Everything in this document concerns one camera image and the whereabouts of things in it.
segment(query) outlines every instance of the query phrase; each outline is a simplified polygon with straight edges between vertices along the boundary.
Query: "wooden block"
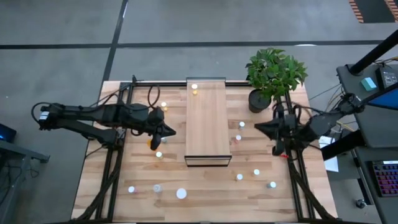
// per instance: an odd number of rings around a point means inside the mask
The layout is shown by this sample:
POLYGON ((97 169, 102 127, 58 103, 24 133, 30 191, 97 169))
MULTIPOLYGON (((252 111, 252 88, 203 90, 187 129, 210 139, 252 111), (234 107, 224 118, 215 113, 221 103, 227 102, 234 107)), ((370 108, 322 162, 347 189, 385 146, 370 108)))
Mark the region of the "wooden block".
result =
POLYGON ((228 166, 232 158, 228 140, 225 81, 187 82, 187 166, 228 166), (192 88, 197 86, 197 93, 192 88))

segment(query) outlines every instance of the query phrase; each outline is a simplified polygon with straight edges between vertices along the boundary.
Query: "white paper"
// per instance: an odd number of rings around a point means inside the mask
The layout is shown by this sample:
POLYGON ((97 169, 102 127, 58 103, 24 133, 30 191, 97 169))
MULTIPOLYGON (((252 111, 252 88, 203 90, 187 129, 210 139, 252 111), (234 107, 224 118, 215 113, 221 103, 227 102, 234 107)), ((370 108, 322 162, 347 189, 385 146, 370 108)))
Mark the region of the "white paper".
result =
MULTIPOLYGON (((321 138, 319 139, 319 146, 323 148, 330 143, 333 143, 334 141, 334 138, 332 139, 331 137, 321 136, 321 138)), ((338 163, 336 156, 325 161, 325 169, 328 171, 338 172, 338 163)))

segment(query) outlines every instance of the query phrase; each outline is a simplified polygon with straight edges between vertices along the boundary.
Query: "green leaves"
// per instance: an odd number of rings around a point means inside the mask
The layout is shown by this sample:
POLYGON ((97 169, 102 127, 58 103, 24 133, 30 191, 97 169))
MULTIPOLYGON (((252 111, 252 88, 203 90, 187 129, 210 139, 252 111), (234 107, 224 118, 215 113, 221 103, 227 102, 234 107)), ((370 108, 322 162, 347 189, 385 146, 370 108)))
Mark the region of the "green leaves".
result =
POLYGON ((303 62, 298 62, 293 56, 282 54, 282 49, 260 49, 246 64, 249 82, 257 89, 262 90, 264 98, 277 98, 286 91, 295 90, 297 84, 308 76, 303 62))

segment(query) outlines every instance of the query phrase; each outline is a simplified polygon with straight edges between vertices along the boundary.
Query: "teal box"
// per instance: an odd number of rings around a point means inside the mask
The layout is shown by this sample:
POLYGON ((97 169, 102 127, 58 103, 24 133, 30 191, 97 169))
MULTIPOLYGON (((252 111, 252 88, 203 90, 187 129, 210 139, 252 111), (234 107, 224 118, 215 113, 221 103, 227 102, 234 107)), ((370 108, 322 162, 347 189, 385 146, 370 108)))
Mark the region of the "teal box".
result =
POLYGON ((361 83, 362 83, 363 87, 365 87, 366 91, 371 91, 376 88, 376 84, 374 84, 372 78, 369 78, 369 77, 364 78, 364 79, 362 79, 361 83))

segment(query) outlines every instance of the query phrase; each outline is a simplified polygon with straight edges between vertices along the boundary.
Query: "potted plant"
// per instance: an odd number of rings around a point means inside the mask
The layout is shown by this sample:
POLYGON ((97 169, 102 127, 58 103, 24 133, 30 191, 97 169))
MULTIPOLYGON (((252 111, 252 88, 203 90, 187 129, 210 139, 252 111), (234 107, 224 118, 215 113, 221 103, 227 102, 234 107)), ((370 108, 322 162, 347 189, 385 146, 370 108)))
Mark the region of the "potted plant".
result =
POLYGON ((298 62, 293 56, 282 54, 284 50, 268 49, 258 50, 250 58, 248 69, 249 83, 255 88, 249 94, 249 109, 253 113, 260 113, 266 109, 271 98, 276 100, 286 91, 295 90, 297 85, 305 80, 308 75, 303 62, 298 62))

